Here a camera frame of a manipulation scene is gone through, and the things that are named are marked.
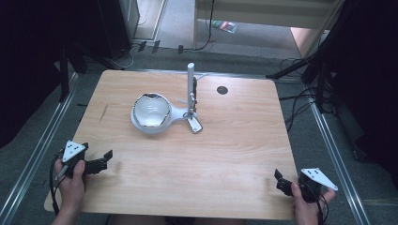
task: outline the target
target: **white pole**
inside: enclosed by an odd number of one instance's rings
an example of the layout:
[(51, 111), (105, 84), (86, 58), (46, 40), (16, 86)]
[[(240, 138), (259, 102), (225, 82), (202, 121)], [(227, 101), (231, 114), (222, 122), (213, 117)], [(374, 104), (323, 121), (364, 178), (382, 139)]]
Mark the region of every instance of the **white pole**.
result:
[(188, 109), (191, 108), (191, 97), (190, 93), (193, 93), (193, 73), (195, 71), (195, 64), (188, 64)]

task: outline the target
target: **person's hand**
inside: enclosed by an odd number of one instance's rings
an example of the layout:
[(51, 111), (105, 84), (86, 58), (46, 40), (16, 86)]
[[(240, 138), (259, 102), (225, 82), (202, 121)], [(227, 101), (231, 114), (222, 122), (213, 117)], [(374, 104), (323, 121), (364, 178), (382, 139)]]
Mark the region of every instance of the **person's hand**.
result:
[[(59, 214), (53, 224), (74, 224), (83, 207), (84, 183), (82, 175), (84, 172), (84, 161), (80, 160), (73, 171), (73, 178), (59, 177), (59, 181), (64, 179), (59, 185), (61, 191), (62, 204)], [(61, 159), (55, 162), (55, 171), (60, 173), (62, 170)]]
[[(301, 195), (301, 190), (299, 185), (296, 183), (292, 183), (292, 192), (295, 198), (294, 202), (294, 212), (296, 216), (296, 222), (298, 225), (317, 225), (318, 224), (318, 206), (316, 202), (314, 203), (306, 203)], [(336, 196), (336, 192), (333, 189), (328, 188), (328, 191), (324, 194), (325, 200), (327, 204)], [(325, 203), (323, 201), (319, 201), (321, 205), (321, 209), (323, 210), (325, 207)]]

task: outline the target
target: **finger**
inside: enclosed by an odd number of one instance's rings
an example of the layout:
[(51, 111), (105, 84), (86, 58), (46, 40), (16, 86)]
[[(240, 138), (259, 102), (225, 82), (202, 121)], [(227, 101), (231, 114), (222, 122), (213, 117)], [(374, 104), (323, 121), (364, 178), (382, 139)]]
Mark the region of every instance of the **finger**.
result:
[(332, 188), (328, 187), (327, 192), (324, 194), (326, 203), (329, 204), (331, 202), (331, 200), (334, 199), (334, 197), (336, 197), (336, 192), (334, 192), (334, 190)]
[(60, 173), (61, 172), (61, 170), (62, 170), (62, 167), (64, 167), (63, 165), (62, 165), (62, 161), (61, 161), (61, 158), (59, 158), (56, 162), (55, 162), (55, 172), (56, 173)]

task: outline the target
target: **gray carpet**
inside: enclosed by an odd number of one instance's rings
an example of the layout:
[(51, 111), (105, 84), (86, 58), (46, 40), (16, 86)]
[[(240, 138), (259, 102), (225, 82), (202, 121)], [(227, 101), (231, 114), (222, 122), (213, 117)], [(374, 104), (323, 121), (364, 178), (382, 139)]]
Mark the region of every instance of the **gray carpet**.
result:
[[(176, 51), (159, 50), (152, 54), (150, 49), (143, 52), (134, 52), (134, 64), (130, 69), (165, 69), (185, 70), (189, 62), (194, 62), (197, 71), (235, 73), (238, 76), (264, 79), (266, 74), (279, 70), (281, 60), (253, 56), (239, 56), (232, 54), (220, 54), (211, 52), (184, 52), (181, 55)], [(50, 224), (54, 214), (46, 212), (43, 208), (44, 199), (48, 194), (48, 170), (53, 154), (63, 147), (66, 140), (72, 139), (79, 121), (84, 114), (84, 106), (89, 99), (105, 69), (91, 60), (87, 60), (89, 70), (85, 75), (80, 75), (77, 90), (69, 109), (58, 130), (54, 134), (49, 150), (42, 160), (29, 189), (21, 202), (21, 205), (12, 221), (12, 224)], [(280, 97), (295, 96), (304, 90), (300, 82), (292, 82), (297, 75), (286, 78), (289, 82), (277, 82), (277, 90)], [(60, 90), (56, 89), (43, 103), (41, 108), (31, 117), (15, 140), (0, 149), (0, 165), (2, 170), (0, 203), (3, 205), (10, 189), (18, 179), (19, 174), (32, 150), (50, 120), (57, 105)], [(298, 106), (308, 103), (303, 98), (298, 101)], [(292, 100), (282, 101), (283, 117), (287, 119), (291, 114)], [(347, 167), (354, 177), (360, 194), (370, 200), (366, 203), (367, 211), (374, 224), (391, 224), (394, 220), (394, 212), (397, 210), (397, 194), (391, 188), (388, 176), (375, 164), (358, 163), (350, 155), (349, 147), (346, 147), (344, 133), (339, 128), (339, 123), (332, 115), (329, 121), (337, 142), (342, 146)], [(330, 160), (327, 147), (314, 120), (311, 110), (300, 114), (289, 132), (293, 155), (300, 168), (319, 167), (339, 188), (341, 184), (333, 164)], [(392, 203), (376, 202), (372, 200), (392, 200)], [(78, 224), (104, 224), (107, 215), (81, 214)], [(356, 221), (347, 203), (344, 191), (340, 188), (337, 198), (329, 206), (328, 224), (355, 224)], [(249, 220), (248, 224), (294, 224), (293, 221), (276, 220)]]

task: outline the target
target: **wooden table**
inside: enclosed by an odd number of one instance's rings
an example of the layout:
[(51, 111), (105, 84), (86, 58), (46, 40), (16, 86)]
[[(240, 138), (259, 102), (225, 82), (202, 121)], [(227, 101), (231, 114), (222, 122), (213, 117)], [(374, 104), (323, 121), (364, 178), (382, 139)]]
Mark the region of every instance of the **wooden table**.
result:
[[(228, 89), (226, 95), (217, 92)], [(84, 212), (210, 218), (293, 219), (293, 198), (276, 188), (297, 171), (273, 81), (206, 76), (198, 81), (197, 112), (204, 129), (186, 121), (147, 135), (130, 120), (136, 98), (157, 92), (177, 107), (187, 75), (103, 72), (73, 139), (88, 143), (86, 159), (114, 157), (92, 175)], [(52, 210), (51, 198), (45, 203)]]

